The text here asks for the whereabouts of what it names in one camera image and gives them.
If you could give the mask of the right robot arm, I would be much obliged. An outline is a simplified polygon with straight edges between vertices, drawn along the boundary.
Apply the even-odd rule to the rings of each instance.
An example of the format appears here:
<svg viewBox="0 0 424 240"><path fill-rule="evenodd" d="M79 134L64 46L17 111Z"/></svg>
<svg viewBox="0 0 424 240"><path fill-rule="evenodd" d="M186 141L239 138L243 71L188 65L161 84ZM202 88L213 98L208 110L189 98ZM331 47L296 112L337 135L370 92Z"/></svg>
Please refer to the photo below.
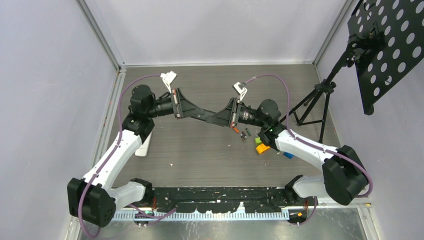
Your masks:
<svg viewBox="0 0 424 240"><path fill-rule="evenodd" d="M355 150L347 145L328 146L289 129L279 121L281 112L271 99L261 102L257 109L246 106L232 98L228 106L211 113L206 122L235 128L237 123L260 127L260 142L256 152L261 155L273 149L293 155L320 170L314 177L299 175L285 187L285 198L291 205L299 205L308 197L330 197L340 205L347 206L353 199L368 196L373 182Z"/></svg>

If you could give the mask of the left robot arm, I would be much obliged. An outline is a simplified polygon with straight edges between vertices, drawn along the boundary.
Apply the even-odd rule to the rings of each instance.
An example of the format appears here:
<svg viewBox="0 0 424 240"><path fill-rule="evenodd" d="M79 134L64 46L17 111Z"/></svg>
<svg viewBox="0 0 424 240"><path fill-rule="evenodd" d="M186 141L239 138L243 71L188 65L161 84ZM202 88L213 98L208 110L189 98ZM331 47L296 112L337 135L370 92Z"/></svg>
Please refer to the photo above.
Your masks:
<svg viewBox="0 0 424 240"><path fill-rule="evenodd" d="M67 184L69 213L79 219L82 228L84 223L104 228L116 211L134 203L148 207L153 202L153 187L146 180L134 178L118 188L112 185L131 155L147 142L155 126L153 119L172 114L183 118L184 102L179 88L160 98L144 84L132 90L130 112L113 144L82 178L72 178Z"/></svg>

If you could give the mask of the black remote control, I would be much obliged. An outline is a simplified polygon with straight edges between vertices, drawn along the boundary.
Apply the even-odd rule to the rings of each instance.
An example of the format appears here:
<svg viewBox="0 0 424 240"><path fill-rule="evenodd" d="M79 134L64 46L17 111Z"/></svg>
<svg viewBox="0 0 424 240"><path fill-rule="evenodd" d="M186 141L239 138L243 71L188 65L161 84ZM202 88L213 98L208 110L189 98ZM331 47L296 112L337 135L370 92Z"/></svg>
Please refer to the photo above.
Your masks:
<svg viewBox="0 0 424 240"><path fill-rule="evenodd" d="M196 119L196 120L200 120L203 122L207 122L208 119L212 116L214 116L216 113L210 110L205 109L204 110L204 114L200 114L200 115L195 115L192 118Z"/></svg>

